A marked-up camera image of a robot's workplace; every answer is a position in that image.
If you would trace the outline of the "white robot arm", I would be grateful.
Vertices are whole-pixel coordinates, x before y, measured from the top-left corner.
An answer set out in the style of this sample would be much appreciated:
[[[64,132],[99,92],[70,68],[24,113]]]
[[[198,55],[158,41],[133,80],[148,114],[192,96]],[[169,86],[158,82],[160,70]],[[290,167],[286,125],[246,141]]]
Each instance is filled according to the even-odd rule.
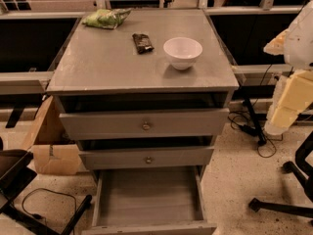
[[[283,55],[294,68],[291,76],[282,75],[276,83],[264,126],[266,133],[281,135],[313,103],[313,1],[263,51]]]

